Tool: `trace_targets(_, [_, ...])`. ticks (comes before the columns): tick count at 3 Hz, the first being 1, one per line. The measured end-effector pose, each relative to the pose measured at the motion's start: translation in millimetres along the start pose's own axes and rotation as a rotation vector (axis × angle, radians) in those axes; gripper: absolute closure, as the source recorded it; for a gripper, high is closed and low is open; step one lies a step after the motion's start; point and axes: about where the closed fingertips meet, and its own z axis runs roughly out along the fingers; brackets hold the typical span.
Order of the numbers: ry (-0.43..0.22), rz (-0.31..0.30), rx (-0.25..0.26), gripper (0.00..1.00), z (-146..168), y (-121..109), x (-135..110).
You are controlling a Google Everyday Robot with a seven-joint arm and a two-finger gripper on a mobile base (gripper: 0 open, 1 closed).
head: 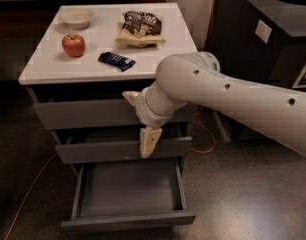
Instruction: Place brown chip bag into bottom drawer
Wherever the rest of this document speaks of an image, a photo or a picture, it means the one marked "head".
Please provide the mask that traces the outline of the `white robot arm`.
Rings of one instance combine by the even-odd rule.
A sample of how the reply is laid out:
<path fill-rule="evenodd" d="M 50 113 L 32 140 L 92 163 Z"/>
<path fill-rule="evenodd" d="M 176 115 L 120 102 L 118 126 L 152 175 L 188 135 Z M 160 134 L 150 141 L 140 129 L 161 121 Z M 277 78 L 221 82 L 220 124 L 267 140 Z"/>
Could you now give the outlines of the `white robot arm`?
<path fill-rule="evenodd" d="M 306 92 L 226 76 L 210 53 L 171 55 L 157 66 L 155 82 L 125 91 L 144 127 L 140 152 L 149 157 L 161 127 L 187 104 L 216 110 L 306 156 Z"/>

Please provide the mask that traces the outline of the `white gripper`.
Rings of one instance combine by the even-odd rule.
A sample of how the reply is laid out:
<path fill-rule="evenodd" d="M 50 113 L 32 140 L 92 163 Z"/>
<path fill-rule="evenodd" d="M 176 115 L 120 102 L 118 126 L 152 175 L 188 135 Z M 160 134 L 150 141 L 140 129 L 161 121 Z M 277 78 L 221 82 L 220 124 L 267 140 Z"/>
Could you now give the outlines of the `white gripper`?
<path fill-rule="evenodd" d="M 137 91 L 123 91 L 122 96 L 135 106 L 140 122 L 148 127 L 140 129 L 140 153 L 148 158 L 162 134 L 163 126 L 173 116 L 173 103 L 156 85 Z"/>

